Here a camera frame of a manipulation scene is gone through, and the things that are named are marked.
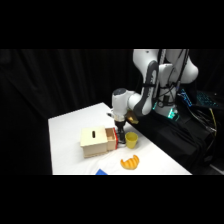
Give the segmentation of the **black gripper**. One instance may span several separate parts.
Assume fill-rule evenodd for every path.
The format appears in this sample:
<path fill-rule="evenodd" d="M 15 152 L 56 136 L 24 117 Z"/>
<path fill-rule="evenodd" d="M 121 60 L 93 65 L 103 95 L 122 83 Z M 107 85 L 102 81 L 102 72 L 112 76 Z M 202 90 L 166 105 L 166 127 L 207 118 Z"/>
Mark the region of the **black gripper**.
<path fill-rule="evenodd" d="M 125 120 L 123 120 L 123 121 L 117 121 L 117 120 L 115 120 L 114 123 L 115 123 L 115 126 L 117 127 L 118 132 L 119 133 L 122 133 L 121 134 L 121 139 L 120 139 L 119 133 L 117 133 L 118 145 L 120 145 L 121 142 L 122 142 L 123 145 L 126 145 L 125 133 L 123 133 L 124 132 L 124 126 L 126 124 L 126 121 Z"/>

